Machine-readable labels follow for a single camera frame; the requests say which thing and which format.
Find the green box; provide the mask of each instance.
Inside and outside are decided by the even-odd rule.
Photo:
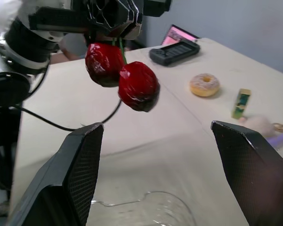
[[[246,109],[247,104],[249,103],[251,96],[251,91],[249,89],[240,89],[237,100],[232,112],[232,117],[234,119],[240,119],[243,116],[243,112]]]

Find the red cherry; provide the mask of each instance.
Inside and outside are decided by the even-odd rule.
[[[149,112],[156,105],[159,92],[154,72],[144,63],[133,62],[120,71],[118,95],[133,110]]]
[[[95,83],[103,87],[118,86],[119,72],[125,65],[119,47],[92,43],[88,47],[85,63],[90,78]]]

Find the wall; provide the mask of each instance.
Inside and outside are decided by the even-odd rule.
[[[283,72],[283,0],[173,0],[170,12],[145,24],[146,46],[159,45],[175,24]]]

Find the clear glass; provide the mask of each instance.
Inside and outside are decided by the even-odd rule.
[[[149,192],[122,204],[92,201],[92,226],[196,226],[189,207],[166,192]]]

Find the sprinkled donut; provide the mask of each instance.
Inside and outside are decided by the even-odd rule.
[[[214,95],[220,89],[218,79],[211,74],[196,75],[190,82],[190,90],[193,94],[200,97]]]

